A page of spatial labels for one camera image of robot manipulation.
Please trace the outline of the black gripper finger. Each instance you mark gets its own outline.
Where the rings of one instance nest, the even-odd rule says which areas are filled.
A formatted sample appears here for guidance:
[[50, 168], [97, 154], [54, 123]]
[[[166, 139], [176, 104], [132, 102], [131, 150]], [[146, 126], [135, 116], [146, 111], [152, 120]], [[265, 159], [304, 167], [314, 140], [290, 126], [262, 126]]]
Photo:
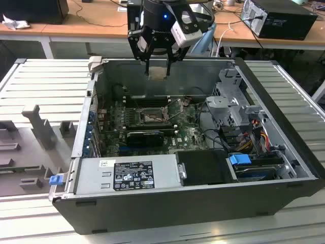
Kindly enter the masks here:
[[129, 31], [128, 42], [136, 60], [146, 64], [145, 75], [149, 75], [150, 57], [154, 51], [154, 34], [149, 27], [141, 30]]
[[166, 76], [170, 75], [170, 69], [171, 64], [175, 63], [177, 61], [182, 61], [184, 57], [186, 56], [187, 52], [189, 50], [189, 46], [184, 48], [179, 48], [175, 53], [172, 52], [171, 46], [166, 46], [166, 52], [167, 52], [167, 70], [166, 70]]

